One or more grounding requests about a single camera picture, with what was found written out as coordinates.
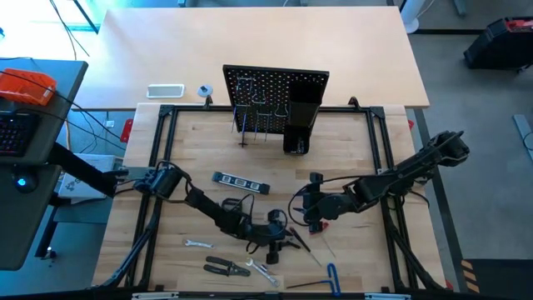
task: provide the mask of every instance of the wire cutter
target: wire cutter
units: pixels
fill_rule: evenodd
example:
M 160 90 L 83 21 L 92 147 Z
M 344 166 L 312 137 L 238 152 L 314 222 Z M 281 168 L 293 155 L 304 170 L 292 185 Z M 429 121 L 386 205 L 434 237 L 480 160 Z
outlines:
M 205 264 L 203 266 L 203 269 L 211 273 L 215 273 L 219 275 L 226 275 L 226 276 L 230 276 L 230 275 L 238 275 L 238 276 L 244 276 L 244 277 L 250 276 L 250 271 L 246 270 L 244 267 L 239 267 L 234 262 L 227 261 L 226 259 L 223 259 L 223 258 L 209 256 L 209 257 L 206 257 L 206 262 L 218 263 L 218 264 L 221 264 L 222 266 L 226 266 L 226 268 L 220 268 L 220 267 L 214 267 L 209 264 Z

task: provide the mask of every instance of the wooden workbench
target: wooden workbench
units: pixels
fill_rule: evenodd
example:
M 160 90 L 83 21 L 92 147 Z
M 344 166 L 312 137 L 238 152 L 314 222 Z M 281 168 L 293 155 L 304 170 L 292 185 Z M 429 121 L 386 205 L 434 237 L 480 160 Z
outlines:
M 140 104 L 135 115 L 132 134 L 127 145 L 124 163 L 128 166 L 147 166 L 159 105 Z M 396 162 L 414 153 L 411 134 L 403 107 L 386 107 L 386 121 L 391 147 Z M 159 157 L 162 157 L 167 126 Z M 259 133 L 246 135 L 247 143 L 241 148 L 241 134 L 231 133 L 232 115 L 229 112 L 180 112 L 172 148 L 172 161 L 192 176 L 196 187 L 214 201 L 232 197 L 242 198 L 242 190 L 223 186 L 211 180 L 214 171 L 232 173 L 256 179 L 271 185 L 270 194 L 256 195 L 254 220 L 260 222 L 273 208 L 282 208 L 291 195 L 308 183 L 309 172 L 324 173 L 325 178 L 346 175 L 372 174 L 371 146 L 364 116 L 350 113 L 319 113 L 311 138 L 310 152 L 301 157 L 287 156 L 282 151 L 282 135 Z M 324 191 L 339 191 L 343 182 L 331 182 Z M 178 185 L 172 199 L 185 197 L 183 182 Z M 108 279 L 126 257 L 132 245 L 133 233 L 141 195 L 127 192 L 115 198 L 100 252 L 94 284 Z M 249 202 L 244 211 L 249 209 Z M 301 200 L 295 201 L 301 206 Z M 408 196 L 404 206 L 412 249 L 422 265 L 444 284 L 441 260 L 436 246 L 429 210 L 424 201 Z M 326 266 L 334 262 L 343 292 L 379 292 L 380 287 L 392 287 L 385 233 L 378 206 L 361 214 L 347 213 L 331 222 L 323 233 L 334 258 L 320 237 L 309 237 L 306 229 L 296 226 L 313 253 Z M 213 243 L 216 249 L 185 247 L 185 239 Z M 219 231 L 214 222 L 185 204 L 164 203 L 157 235 L 157 245 L 152 267 L 151 286 L 164 284 L 166 290 L 182 291 L 255 291 L 273 290 L 274 287 L 256 270 L 250 277 L 224 277 L 202 269 L 206 256 L 218 256 L 246 267 L 248 254 L 246 241 L 236 240 Z M 267 247 L 251 255 L 265 262 Z M 402 277 L 406 280 L 404 261 L 399 256 Z M 280 262 L 271 266 L 282 290 L 285 286 L 321 280 L 326 268 L 319 267 L 303 250 L 283 248 Z M 328 285 L 316 285 L 291 291 L 327 292 Z
M 429 106 L 398 7 L 127 8 L 108 10 L 76 96 L 86 109 L 135 109 L 149 84 L 213 86 L 222 65 L 329 71 L 323 104 Z

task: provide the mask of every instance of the keyboard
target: keyboard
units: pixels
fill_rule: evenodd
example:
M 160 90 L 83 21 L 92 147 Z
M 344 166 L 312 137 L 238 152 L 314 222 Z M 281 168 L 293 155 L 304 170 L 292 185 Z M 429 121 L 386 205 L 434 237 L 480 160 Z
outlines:
M 0 112 L 0 156 L 23 157 L 39 119 L 35 113 Z

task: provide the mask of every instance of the red clip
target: red clip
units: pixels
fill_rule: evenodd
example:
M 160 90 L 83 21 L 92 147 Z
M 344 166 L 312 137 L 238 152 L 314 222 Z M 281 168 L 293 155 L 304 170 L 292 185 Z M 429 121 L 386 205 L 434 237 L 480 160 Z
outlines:
M 124 129 L 122 130 L 122 135 L 120 136 L 120 141 L 127 143 L 130 140 L 130 133 L 132 133 L 133 119 L 126 120 L 124 124 Z

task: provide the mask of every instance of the pegboard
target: pegboard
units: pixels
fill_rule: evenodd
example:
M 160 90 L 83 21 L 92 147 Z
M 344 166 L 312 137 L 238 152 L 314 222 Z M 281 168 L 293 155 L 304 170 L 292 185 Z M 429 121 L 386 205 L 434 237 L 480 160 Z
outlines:
M 329 78 L 326 71 L 273 67 L 224 65 L 223 71 L 237 131 L 251 133 L 283 134 L 291 110 L 289 85 L 318 83 L 323 94 Z

